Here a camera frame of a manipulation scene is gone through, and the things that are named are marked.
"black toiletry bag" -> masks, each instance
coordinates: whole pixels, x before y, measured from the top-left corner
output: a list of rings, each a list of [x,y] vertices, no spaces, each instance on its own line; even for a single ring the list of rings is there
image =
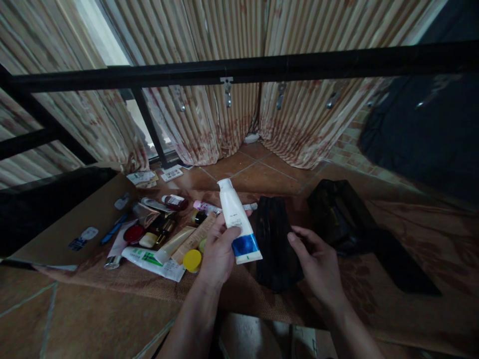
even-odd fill
[[[263,260],[256,262],[256,280],[283,292],[303,278],[299,259],[288,242],[291,232],[284,199],[264,197],[256,213],[256,240]]]

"striped curtain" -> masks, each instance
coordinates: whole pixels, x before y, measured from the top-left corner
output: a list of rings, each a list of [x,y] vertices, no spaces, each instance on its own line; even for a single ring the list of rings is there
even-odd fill
[[[272,0],[265,55],[416,44],[447,0]],[[262,88],[257,129],[265,147],[288,164],[312,169],[328,154],[381,78],[294,81],[281,110],[278,84]],[[326,104],[340,92],[332,109]]]
[[[74,2],[63,0],[0,1],[0,62],[13,75],[106,67]],[[145,147],[117,90],[42,93],[35,97],[98,161],[120,163],[125,172],[148,168]],[[22,126],[25,121],[20,118],[29,116],[9,103],[10,122],[18,121]],[[52,149],[58,146],[47,145]],[[48,156],[45,161],[50,166],[43,166],[45,171],[38,177],[80,165],[63,146],[61,151],[67,164],[60,165],[55,159],[58,156]],[[28,159],[32,157],[22,154],[2,161],[3,176],[9,176],[5,185],[25,182],[17,176],[18,169],[35,172],[36,163]]]
[[[21,106],[0,89],[0,141],[42,129]],[[58,141],[0,161],[0,189],[69,172],[82,166]]]
[[[256,57],[263,54],[262,1],[100,0],[132,63]],[[145,89],[153,117],[179,157],[211,165],[240,147],[257,111],[259,84],[234,84],[232,106],[216,86],[184,86],[178,102],[170,88]]]

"toothpaste tube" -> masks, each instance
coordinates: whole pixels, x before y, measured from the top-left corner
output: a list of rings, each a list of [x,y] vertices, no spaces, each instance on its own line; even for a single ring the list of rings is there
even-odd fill
[[[210,213],[220,213],[223,210],[219,207],[213,206],[212,204],[206,203],[206,202],[201,202],[201,201],[195,201],[193,203],[193,208],[197,209],[198,211],[205,212],[207,215],[210,215]],[[244,210],[251,210],[254,211],[258,208],[257,203],[251,203],[251,204],[243,204]]]
[[[121,255],[140,268],[179,282],[185,273],[185,268],[178,265],[173,259],[163,265],[155,259],[155,253],[156,251],[144,248],[126,247]]]
[[[230,179],[222,179],[220,185],[220,200],[225,215],[226,227],[240,227],[241,234],[233,241],[232,247],[236,257],[236,264],[243,264],[263,259],[258,243],[244,211],[238,194]]]

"yellow cap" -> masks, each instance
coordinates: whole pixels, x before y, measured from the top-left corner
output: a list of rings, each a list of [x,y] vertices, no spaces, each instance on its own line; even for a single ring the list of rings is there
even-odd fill
[[[203,238],[200,244],[198,245],[198,249],[201,252],[201,254],[205,253],[205,245],[206,245],[206,238]]]
[[[183,265],[185,268],[191,272],[196,273],[200,269],[201,264],[201,253],[200,251],[193,249],[185,254],[183,258]]]

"black bag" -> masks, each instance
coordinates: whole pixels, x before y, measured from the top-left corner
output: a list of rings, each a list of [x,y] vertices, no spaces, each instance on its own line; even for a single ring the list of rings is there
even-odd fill
[[[307,202],[316,234],[339,256],[374,253],[403,292],[442,295],[393,234],[378,227],[348,181],[321,180]]]
[[[261,197],[256,215],[256,240],[263,260],[256,262],[256,279],[283,292],[303,279],[299,259],[288,242],[291,232],[282,197]]]

